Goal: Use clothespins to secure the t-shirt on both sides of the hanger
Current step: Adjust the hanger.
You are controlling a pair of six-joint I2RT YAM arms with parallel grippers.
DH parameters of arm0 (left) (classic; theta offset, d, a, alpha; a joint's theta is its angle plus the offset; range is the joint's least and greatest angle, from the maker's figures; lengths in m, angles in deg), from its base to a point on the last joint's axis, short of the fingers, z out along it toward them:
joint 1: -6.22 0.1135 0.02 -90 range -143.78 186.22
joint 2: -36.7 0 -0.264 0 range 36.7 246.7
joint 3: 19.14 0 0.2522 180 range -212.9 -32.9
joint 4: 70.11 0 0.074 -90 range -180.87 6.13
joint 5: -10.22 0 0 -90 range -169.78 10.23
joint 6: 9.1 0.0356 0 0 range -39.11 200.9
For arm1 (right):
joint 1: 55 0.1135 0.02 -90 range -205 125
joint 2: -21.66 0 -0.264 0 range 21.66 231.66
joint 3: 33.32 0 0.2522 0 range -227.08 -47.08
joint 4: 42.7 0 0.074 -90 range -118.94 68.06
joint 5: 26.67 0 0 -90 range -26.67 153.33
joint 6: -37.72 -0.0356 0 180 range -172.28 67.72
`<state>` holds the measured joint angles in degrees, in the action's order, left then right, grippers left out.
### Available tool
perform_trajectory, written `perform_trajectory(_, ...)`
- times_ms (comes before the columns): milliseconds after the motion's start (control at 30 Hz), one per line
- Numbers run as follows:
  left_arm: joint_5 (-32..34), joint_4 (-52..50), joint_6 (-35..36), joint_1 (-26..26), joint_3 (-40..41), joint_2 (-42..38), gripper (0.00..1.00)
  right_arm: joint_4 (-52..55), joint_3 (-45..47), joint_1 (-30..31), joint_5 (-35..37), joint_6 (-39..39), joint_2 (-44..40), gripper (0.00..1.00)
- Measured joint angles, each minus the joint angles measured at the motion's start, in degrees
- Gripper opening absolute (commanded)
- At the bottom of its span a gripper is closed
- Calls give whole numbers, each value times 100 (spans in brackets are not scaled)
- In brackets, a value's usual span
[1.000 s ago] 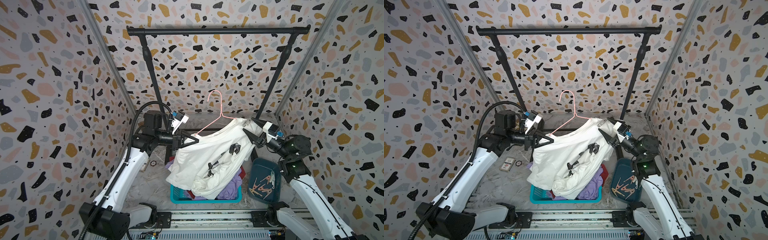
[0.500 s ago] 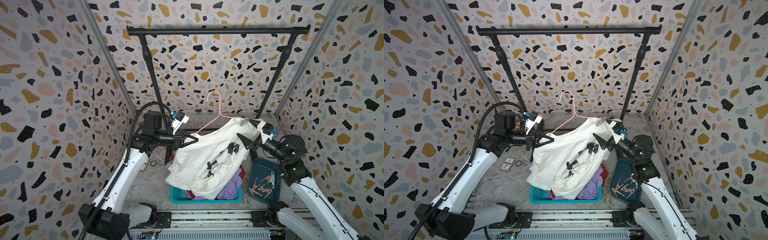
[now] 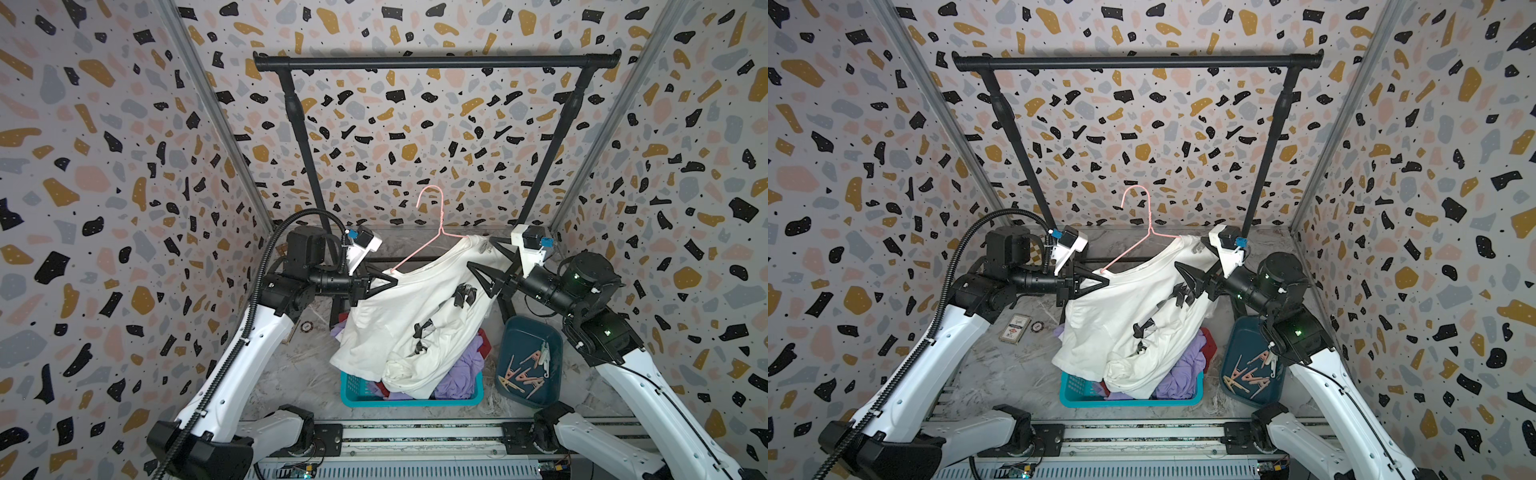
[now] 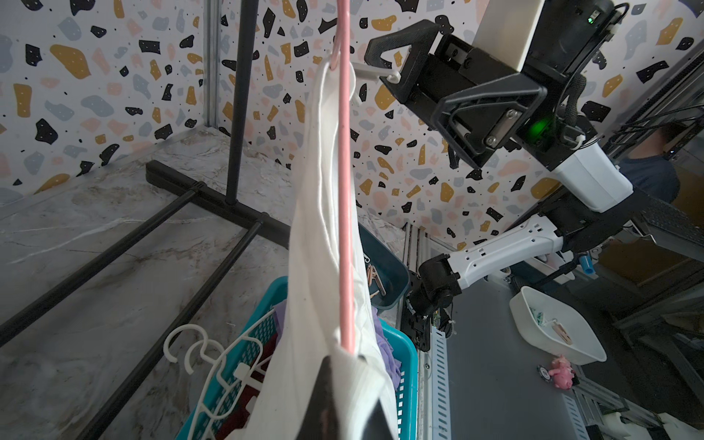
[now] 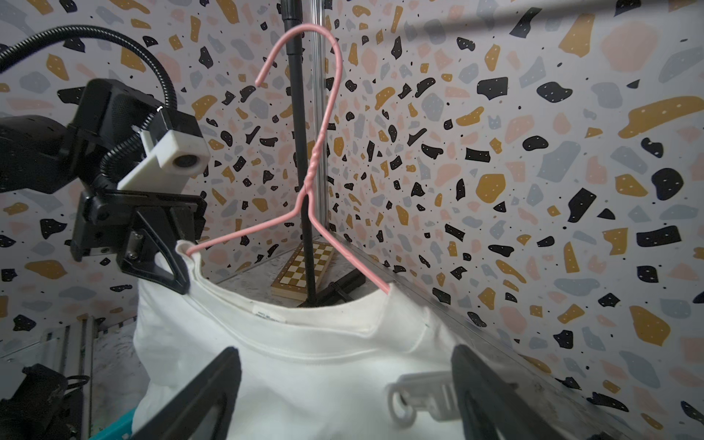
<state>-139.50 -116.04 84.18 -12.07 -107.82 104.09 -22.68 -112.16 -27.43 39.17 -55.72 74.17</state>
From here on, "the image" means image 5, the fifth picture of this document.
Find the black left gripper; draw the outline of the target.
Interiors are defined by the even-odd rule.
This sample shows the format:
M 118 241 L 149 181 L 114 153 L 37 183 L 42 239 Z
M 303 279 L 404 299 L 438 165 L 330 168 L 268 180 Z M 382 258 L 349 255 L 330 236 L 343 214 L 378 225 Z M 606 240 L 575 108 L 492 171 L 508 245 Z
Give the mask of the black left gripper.
M 187 294 L 190 276 L 176 246 L 200 238 L 206 209 L 198 195 L 86 189 L 78 203 L 71 256 L 81 261 L 117 254 L 124 273 Z

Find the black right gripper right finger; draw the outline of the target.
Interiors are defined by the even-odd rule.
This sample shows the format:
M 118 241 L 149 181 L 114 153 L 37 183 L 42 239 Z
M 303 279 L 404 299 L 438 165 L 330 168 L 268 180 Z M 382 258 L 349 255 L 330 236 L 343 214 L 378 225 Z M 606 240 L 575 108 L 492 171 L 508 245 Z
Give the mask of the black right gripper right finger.
M 465 438 L 548 440 L 563 437 L 468 346 L 454 348 L 451 365 Z

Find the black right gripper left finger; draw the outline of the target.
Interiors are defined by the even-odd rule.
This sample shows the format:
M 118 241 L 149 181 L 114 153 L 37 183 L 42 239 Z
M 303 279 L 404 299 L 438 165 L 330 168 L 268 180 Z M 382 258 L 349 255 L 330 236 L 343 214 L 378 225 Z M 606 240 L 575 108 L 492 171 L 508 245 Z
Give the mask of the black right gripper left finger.
M 162 440 L 226 439 L 241 377 L 238 350 L 232 346 L 226 348 L 132 437 Z

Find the white printed t-shirt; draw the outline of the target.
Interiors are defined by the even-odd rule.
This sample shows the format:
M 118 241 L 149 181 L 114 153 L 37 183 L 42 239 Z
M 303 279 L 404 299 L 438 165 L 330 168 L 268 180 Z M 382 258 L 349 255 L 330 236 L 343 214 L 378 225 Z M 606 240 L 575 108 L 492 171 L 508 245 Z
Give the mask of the white printed t-shirt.
M 396 287 L 321 308 L 251 300 L 212 282 L 200 254 L 177 252 L 190 288 L 141 280 L 134 347 L 150 383 L 137 406 L 144 427 L 223 350 L 242 375 L 232 439 L 460 439 L 459 421 L 392 420 L 387 390 L 404 375 L 450 368 L 459 338 Z

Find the pink wire hanger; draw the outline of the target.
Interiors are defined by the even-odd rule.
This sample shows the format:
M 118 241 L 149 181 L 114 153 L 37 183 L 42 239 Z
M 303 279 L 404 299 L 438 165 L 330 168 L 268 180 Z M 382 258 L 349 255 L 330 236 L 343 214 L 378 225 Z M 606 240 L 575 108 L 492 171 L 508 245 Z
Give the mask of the pink wire hanger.
M 293 27 L 292 29 L 286 31 L 284 35 L 277 41 L 274 45 L 269 58 L 267 58 L 264 66 L 261 68 L 258 74 L 255 85 L 260 87 L 261 84 L 266 79 L 271 67 L 273 66 L 274 57 L 279 53 L 279 51 L 292 39 L 299 36 L 300 34 L 306 32 L 314 32 L 325 37 L 331 45 L 335 55 L 335 75 L 332 90 L 329 93 L 329 97 L 326 104 L 326 111 L 324 112 L 323 121 L 321 123 L 315 146 L 313 146 L 312 155 L 309 161 L 308 169 L 304 178 L 304 183 L 301 185 L 301 190 L 297 196 L 295 206 L 293 210 L 288 214 L 283 216 L 275 217 L 272 220 L 266 221 L 254 227 L 248 227 L 241 229 L 240 231 L 227 234 L 225 236 L 220 236 L 220 238 L 214 238 L 206 242 L 200 243 L 198 245 L 189 247 L 185 254 L 187 256 L 192 256 L 196 252 L 200 252 L 203 249 L 213 247 L 214 245 L 224 243 L 226 241 L 234 240 L 236 238 L 242 238 L 251 233 L 257 233 L 263 229 L 274 227 L 288 222 L 293 217 L 300 214 L 302 211 L 305 201 L 308 201 L 308 216 L 312 226 L 317 232 L 319 232 L 325 240 L 328 241 L 348 262 L 350 262 L 356 269 L 358 269 L 369 281 L 374 283 L 379 290 L 383 293 L 389 294 L 391 291 L 390 285 L 385 282 L 382 278 L 377 276 L 371 269 L 365 266 L 357 257 L 355 257 L 349 250 L 347 250 L 339 241 L 337 241 L 331 233 L 316 219 L 314 208 L 315 208 L 315 195 L 316 190 L 314 188 L 315 177 L 317 175 L 318 167 L 321 159 L 324 157 L 324 149 L 326 146 L 326 134 L 327 127 L 330 121 L 331 115 L 339 95 L 339 88 L 341 86 L 342 74 L 343 74 L 343 56 L 339 44 L 333 34 L 321 25 L 316 25 L 312 23 L 304 23 Z

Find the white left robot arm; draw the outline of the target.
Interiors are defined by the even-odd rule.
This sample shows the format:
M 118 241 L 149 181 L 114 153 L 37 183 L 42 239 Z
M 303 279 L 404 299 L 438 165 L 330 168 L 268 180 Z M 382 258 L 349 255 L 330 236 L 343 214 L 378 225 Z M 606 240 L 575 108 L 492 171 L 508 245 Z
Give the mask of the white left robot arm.
M 72 181 L 84 190 L 71 255 L 112 255 L 119 269 L 176 293 L 190 287 L 176 252 L 205 227 L 206 201 L 187 195 L 210 152 L 196 119 L 116 80 L 88 82 L 75 117 L 1 121 L 1 189 L 53 194 Z

